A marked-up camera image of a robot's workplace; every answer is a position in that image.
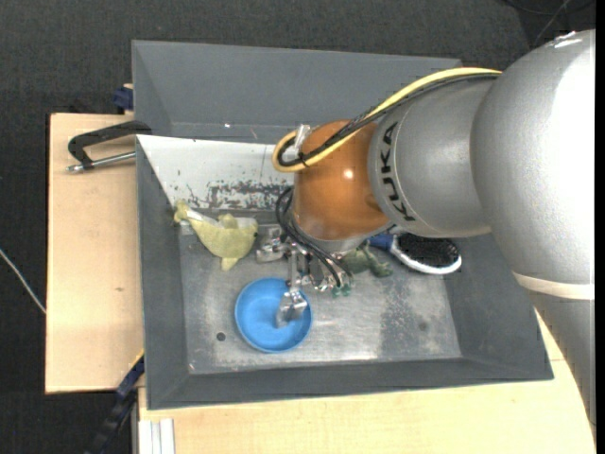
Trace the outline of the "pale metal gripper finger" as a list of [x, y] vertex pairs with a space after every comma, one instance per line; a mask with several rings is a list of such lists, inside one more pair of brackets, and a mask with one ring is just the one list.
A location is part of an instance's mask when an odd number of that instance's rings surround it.
[[284, 256], [285, 236], [282, 227], [277, 224], [262, 226], [255, 252], [256, 261], [265, 264], [283, 259]]
[[285, 292], [275, 313], [275, 326], [278, 328], [298, 320], [308, 307], [308, 302], [300, 290]]

